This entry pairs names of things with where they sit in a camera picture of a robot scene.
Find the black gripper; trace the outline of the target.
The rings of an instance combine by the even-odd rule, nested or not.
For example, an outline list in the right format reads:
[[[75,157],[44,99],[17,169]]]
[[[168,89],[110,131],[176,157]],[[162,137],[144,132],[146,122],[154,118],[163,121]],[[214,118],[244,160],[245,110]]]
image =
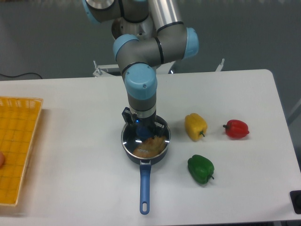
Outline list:
[[[156,121],[156,112],[149,117],[142,118],[137,113],[132,113],[129,107],[125,107],[122,117],[127,124],[136,124],[138,132],[151,132],[152,139],[164,135],[165,123]]]

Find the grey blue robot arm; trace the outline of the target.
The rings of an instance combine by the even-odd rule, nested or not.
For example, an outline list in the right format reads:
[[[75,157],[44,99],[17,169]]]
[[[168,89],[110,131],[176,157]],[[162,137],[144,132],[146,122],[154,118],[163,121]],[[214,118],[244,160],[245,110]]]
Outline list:
[[[139,25],[134,32],[121,25],[113,53],[127,91],[127,123],[136,126],[136,134],[145,140],[162,136],[156,120],[158,66],[193,57],[198,53],[198,35],[187,28],[175,0],[85,0],[88,16],[101,23],[109,20]]]

